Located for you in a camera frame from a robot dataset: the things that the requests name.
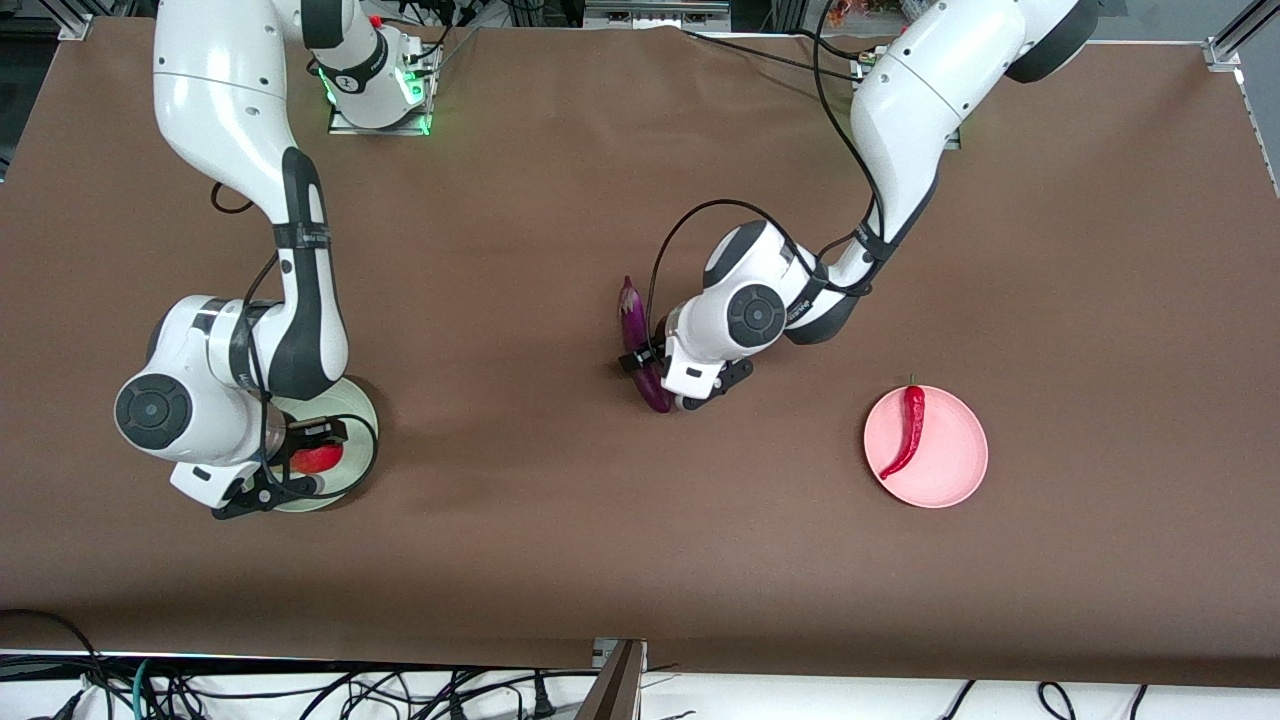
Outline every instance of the table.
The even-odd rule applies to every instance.
[[[572,666],[623,635],[685,670],[1280,685],[1280,205],[1196,46],[1001,83],[844,332],[680,416],[614,369],[622,277],[703,200],[810,247],[865,206],[805,70],[669,28],[486,29],[406,140],[326,136],[294,61],[383,457],[332,511],[216,523],[111,425],[155,320],[271,249],[159,136],[151,29],[59,47],[0,191],[0,603],[108,650]],[[748,219],[689,223],[659,311]],[[909,373],[987,429],[954,509],[864,466]]]

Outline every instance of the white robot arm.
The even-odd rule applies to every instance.
[[[946,138],[1002,74],[1019,82],[1048,76],[1096,24],[1094,0],[945,0],[929,8],[854,95],[851,140],[874,196],[852,242],[827,266],[764,220],[724,236],[707,263],[703,292],[671,311],[655,341],[666,355],[662,386],[678,405],[692,409],[723,393],[750,372],[739,363],[783,334],[797,345],[833,337],[928,204]]]
[[[170,482],[214,509],[289,445],[274,406],[264,432],[261,392],[310,400],[347,366],[324,193],[285,113],[287,40],[312,51],[355,124],[392,124],[422,97],[413,85],[417,38],[375,26],[357,0],[160,3],[152,58],[160,132],[192,167],[266,214],[284,287],[283,302],[247,309],[205,295],[179,301],[156,325],[146,366],[116,397],[125,439],[177,462]]]

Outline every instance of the white floor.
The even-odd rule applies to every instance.
[[[477,683],[497,682],[524,673],[493,673]],[[319,688],[338,674],[315,675],[238,675],[201,678],[195,687],[219,693],[262,693]],[[378,680],[381,674],[371,674]],[[430,696],[448,679],[445,673],[407,675],[410,693]],[[572,717],[590,678],[562,678],[547,682],[558,717]],[[961,680],[905,680],[869,678],[796,678],[762,675],[694,675],[652,673],[645,676],[643,720],[669,720],[694,711],[692,720],[938,720],[946,714]],[[1064,685],[1079,720],[1126,720],[1137,687],[1066,683]],[[76,680],[33,680],[0,683],[0,719],[27,720],[51,716],[70,697]],[[401,694],[397,682],[383,689]],[[76,720],[106,717],[101,691],[84,694]],[[522,688],[526,712],[532,708],[532,689]],[[314,694],[275,700],[207,700],[210,720],[297,720]],[[337,719],[347,693],[333,693],[311,715],[314,720]],[[1051,701],[1057,698],[1050,693]],[[396,720],[407,716],[403,703],[392,707],[365,702],[351,720]],[[463,706],[470,720],[511,720],[517,707],[516,692],[495,692]],[[1059,712],[1066,715],[1062,706]],[[116,717],[132,717],[116,701]],[[1275,720],[1280,717],[1280,691],[1152,687],[1138,710],[1139,720]],[[1036,683],[979,682],[969,693],[956,720],[1052,717],[1037,700]]]

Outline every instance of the wire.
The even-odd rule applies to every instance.
[[[365,428],[369,430],[369,436],[372,438],[372,450],[370,451],[369,465],[366,465],[365,470],[360,474],[358,478],[356,478],[356,482],[351,483],[349,486],[334,492],[321,492],[321,493],[300,492],[288,487],[289,482],[288,457],[285,457],[282,461],[283,473],[280,479],[275,478],[275,473],[271,471],[271,468],[269,465],[270,459],[268,457],[268,450],[266,450],[268,447],[266,423],[268,423],[269,407],[271,404],[271,392],[268,391],[266,387],[264,387],[266,383],[262,380],[264,378],[262,361],[257,355],[257,342],[253,340],[253,329],[248,327],[248,311],[250,311],[250,304],[253,302],[253,295],[257,293],[259,286],[262,284],[262,279],[265,279],[266,274],[270,273],[271,268],[275,266],[276,260],[278,256],[275,252],[273,252],[271,258],[266,261],[265,265],[262,265],[262,269],[257,272],[257,277],[253,278],[253,282],[250,283],[248,286],[248,292],[244,293],[244,301],[243,305],[241,306],[241,315],[236,320],[238,324],[243,327],[243,331],[241,331],[241,328],[237,328],[237,332],[244,332],[246,345],[248,346],[248,359],[250,364],[253,368],[253,379],[257,383],[257,391],[259,391],[257,397],[259,397],[259,405],[261,407],[261,413],[259,414],[259,465],[262,469],[262,475],[266,478],[266,482],[271,487],[274,487],[275,489],[280,491],[284,495],[293,497],[294,500],[332,500],[334,497],[342,497],[352,492],[361,484],[364,484],[364,482],[369,479],[369,475],[372,473],[374,464],[378,461],[378,448],[380,445],[380,441],[378,439],[378,433],[374,430],[374,425],[369,420],[358,415],[352,415],[349,413],[343,413],[340,415],[332,415],[333,418],[343,420],[357,420],[358,423],[365,425]]]
[[[545,673],[539,673],[539,675],[541,675],[543,678],[594,678],[594,676],[599,675],[599,671],[598,670],[550,670],[550,671],[545,671]],[[500,691],[500,689],[504,689],[504,688],[509,688],[511,685],[517,685],[520,683],[531,682],[534,678],[535,678],[535,675],[524,675],[524,676],[520,676],[520,678],[512,678],[509,680],[502,680],[499,683],[493,683],[493,684],[489,684],[489,685],[483,685],[483,687],[479,687],[479,688],[474,688],[474,689],[470,689],[470,691],[462,692],[462,693],[457,692],[457,688],[454,688],[453,692],[451,692],[448,696],[436,696],[436,698],[430,705],[428,705],[426,707],[424,707],[422,711],[419,711],[419,714],[413,715],[413,717],[411,717],[410,720],[422,720],[422,719],[425,719],[426,717],[426,712],[430,711],[430,710],[434,710],[435,706],[440,701],[443,701],[443,700],[451,700],[451,701],[456,700],[458,703],[463,703],[463,702],[467,702],[470,700],[475,700],[475,698],[477,698],[477,697],[480,697],[483,694],[486,694],[486,693],[492,693],[492,692],[497,692],[497,691]],[[449,712],[449,706],[445,705],[444,707],[440,708],[439,712],[436,712],[435,715],[430,716],[430,719],[428,719],[428,720],[440,720],[448,712]]]
[[[151,665],[150,657],[140,662],[138,671],[133,674],[133,720],[142,720],[142,678],[146,676],[147,665]]]
[[[538,13],[547,6],[547,0],[541,0],[538,5],[521,5],[518,3],[512,3],[512,0],[502,0],[502,4],[511,8],[512,10],[524,10],[525,13]]]
[[[684,227],[684,224],[686,222],[689,222],[690,218],[692,218],[694,215],[696,215],[698,213],[701,213],[703,210],[705,210],[708,208],[714,208],[717,205],[732,205],[735,208],[745,208],[745,209],[755,213],[760,218],[764,218],[764,220],[768,222],[769,224],[772,224],[778,231],[778,234],[782,236],[782,243],[788,250],[791,250],[791,252],[795,255],[795,259],[800,263],[800,266],[804,268],[805,274],[808,274],[809,277],[813,277],[814,268],[812,265],[809,265],[808,260],[805,260],[805,252],[806,251],[804,249],[801,249],[799,245],[796,245],[796,242],[794,240],[791,240],[791,234],[787,233],[786,228],[783,228],[782,224],[778,223],[773,218],[773,215],[768,214],[767,211],[764,211],[759,206],[753,205],[750,202],[746,202],[744,200],[733,200],[733,199],[730,199],[730,197],[721,197],[718,200],[708,200],[707,202],[703,202],[701,205],[698,205],[692,210],[685,213],[685,215],[682,218],[680,218],[680,220],[677,220],[676,224],[671,228],[671,232],[667,233],[667,237],[662,241],[662,246],[658,247],[658,255],[653,259],[653,270],[649,273],[649,295],[648,295],[648,299],[645,300],[645,313],[649,313],[650,309],[653,307],[654,288],[658,286],[658,269],[662,265],[663,256],[667,254],[667,246],[671,245],[671,240],[673,237],[676,237],[676,233],[680,232],[680,228]],[[844,242],[849,237],[852,237],[852,234],[836,241],[836,243]],[[846,296],[851,296],[851,297],[859,297],[859,296],[867,295],[867,292],[869,292],[870,288],[869,287],[858,288],[858,287],[854,287],[854,286],[841,287],[841,286],[835,286],[835,284],[827,283],[826,287],[824,287],[824,290],[829,290],[832,292],[838,292],[841,295],[846,295]],[[649,352],[652,352],[654,356],[657,356],[658,355],[658,350],[653,345],[654,327],[652,324],[649,324],[649,319],[648,318],[645,318],[645,329],[649,333]]]
[[[369,465],[365,465],[365,470],[362,473],[360,473],[360,477],[356,478],[356,482],[351,483],[349,486],[347,486],[347,487],[344,487],[342,489],[335,489],[333,492],[315,492],[315,493],[312,493],[312,492],[298,492],[296,489],[292,489],[292,488],[287,487],[287,483],[289,482],[289,459],[285,457],[280,462],[282,479],[280,479],[280,486],[279,487],[287,495],[292,495],[293,497],[300,498],[300,500],[330,500],[330,498],[334,498],[334,497],[342,497],[344,495],[351,493],[352,491],[355,491],[360,486],[362,486],[365,483],[365,480],[369,479],[369,475],[372,474],[374,465],[378,462],[378,446],[379,446],[378,432],[374,430],[374,425],[369,420],[361,418],[360,415],[353,415],[351,413],[340,413],[338,415],[329,415],[329,416],[330,418],[337,418],[339,420],[356,420],[361,425],[365,425],[365,429],[369,430],[369,437],[372,438],[372,450],[369,454]]]
[[[696,37],[698,40],[703,40],[703,41],[710,42],[713,45],[722,45],[724,47],[732,47],[733,50],[739,50],[739,51],[742,51],[742,53],[749,53],[751,55],[759,55],[760,58],[767,58],[769,60],[774,60],[777,63],[783,63],[783,64],[791,65],[794,68],[801,68],[801,69],[805,69],[805,70],[814,70],[814,72],[817,72],[819,74],[831,76],[831,77],[845,79],[845,81],[849,81],[849,82],[855,82],[855,83],[856,82],[861,82],[859,78],[855,78],[851,74],[837,73],[835,70],[828,70],[826,68],[815,68],[814,65],[809,65],[809,64],[801,63],[799,60],[792,60],[790,58],[782,58],[780,55],[773,55],[773,54],[765,53],[763,50],[756,50],[755,47],[748,47],[745,45],[737,45],[737,44],[727,41],[727,40],[721,40],[718,37],[710,37],[710,36],[707,36],[707,35],[698,35],[696,32],[690,31],[690,29],[682,29],[681,32],[684,32],[685,35],[687,35],[690,37]]]
[[[822,14],[818,15],[818,28],[814,32],[814,35],[817,37],[822,37],[822,28],[827,24],[827,13],[831,12],[831,6],[835,4],[835,1],[836,0],[827,0],[827,4],[822,9]],[[846,133],[845,128],[842,128],[840,126],[840,120],[836,119],[836,114],[831,110],[831,102],[827,100],[827,91],[822,86],[822,76],[818,74],[818,51],[819,50],[822,50],[822,45],[819,45],[818,42],[814,42],[813,44],[813,65],[814,65],[813,67],[813,70],[814,70],[813,72],[813,83],[814,83],[815,90],[818,91],[818,102],[822,105],[822,111],[827,114],[827,119],[831,120],[831,127],[836,128],[836,135],[840,136],[840,140],[841,140],[841,142],[845,143],[845,147],[849,150],[849,154],[854,156],[854,160],[858,161],[858,167],[861,168],[863,174],[867,176],[867,184],[869,184],[870,188],[872,188],[872,199],[870,199],[870,202],[868,202],[868,205],[867,205],[867,218],[870,217],[872,208],[876,208],[877,219],[879,220],[878,222],[878,231],[879,231],[879,234],[883,237],[886,234],[886,228],[884,228],[884,205],[877,201],[879,199],[879,196],[881,196],[879,187],[876,186],[876,178],[873,178],[872,177],[872,172],[869,169],[867,169],[867,161],[863,160],[861,154],[858,152],[858,147],[854,146],[854,141],[849,138],[849,133]],[[890,242],[892,238],[884,238],[884,242]],[[874,274],[876,269],[877,268],[873,265],[872,269],[868,272],[867,277],[872,277],[872,274]]]
[[[253,206],[252,200],[246,200],[244,204],[241,205],[239,208],[224,206],[221,202],[218,201],[218,193],[221,192],[223,187],[225,187],[223,183],[215,182],[214,188],[209,191],[209,202],[211,202],[214,209],[216,209],[219,213],[227,213],[228,215],[239,215],[241,213]]]
[[[956,694],[956,698],[951,701],[951,708],[947,710],[947,714],[940,717],[938,720],[955,720],[956,712],[960,712],[960,705],[964,703],[964,698],[969,694],[969,691],[972,691],[974,684],[977,683],[978,680],[965,680],[964,687],[960,688],[960,692]]]
[[[823,50],[831,53],[832,55],[840,58],[841,60],[856,60],[859,55],[865,53],[865,50],[858,50],[852,53],[847,50],[841,50],[840,47],[836,47],[835,45],[823,40],[820,36],[818,36],[818,33],[805,29],[803,27],[788,29],[787,35],[801,35],[804,37],[808,37],[809,40],[817,42],[818,45],[822,45]]]
[[[1057,691],[1057,694],[1062,697],[1062,702],[1066,703],[1066,715],[1062,715],[1059,711],[1053,710],[1053,707],[1048,703],[1048,698],[1044,697],[1044,691],[1048,688],[1053,688],[1055,691]],[[1075,720],[1075,707],[1071,706],[1071,698],[1068,697],[1066,691],[1062,689],[1062,685],[1057,683],[1041,683],[1036,685],[1036,697],[1039,698],[1041,707],[1044,708],[1044,712],[1048,712],[1057,720]]]
[[[77,642],[79,642],[81,646],[84,648],[84,652],[88,653],[88,661],[90,665],[92,666],[93,676],[97,678],[97,680],[101,683],[101,687],[108,693],[106,717],[108,720],[114,720],[115,703],[111,702],[110,676],[102,667],[101,655],[97,652],[97,650],[93,648],[93,644],[88,642],[88,637],[86,637],[84,633],[82,633],[81,629],[76,626],[74,623],[72,623],[67,618],[63,618],[61,615],[58,615],[56,612],[47,612],[45,610],[31,610],[27,607],[6,607],[4,610],[0,610],[0,618],[19,618],[19,616],[40,618],[42,620],[56,623],[63,628],[70,630],[70,633],[76,635]]]
[[[1138,720],[1138,706],[1142,705],[1144,697],[1147,697],[1147,685],[1138,685],[1138,693],[1133,696],[1133,702],[1129,705],[1129,720]]]
[[[444,32],[440,33],[440,38],[436,40],[435,42],[433,42],[429,47],[426,47],[425,50],[422,50],[417,55],[410,55],[408,61],[410,63],[416,63],[416,61],[421,60],[422,58],[426,58],[431,53],[435,53],[436,50],[439,50],[440,46],[444,45],[444,41],[449,37],[449,31],[452,31],[452,29],[453,29],[453,26],[444,26]]]

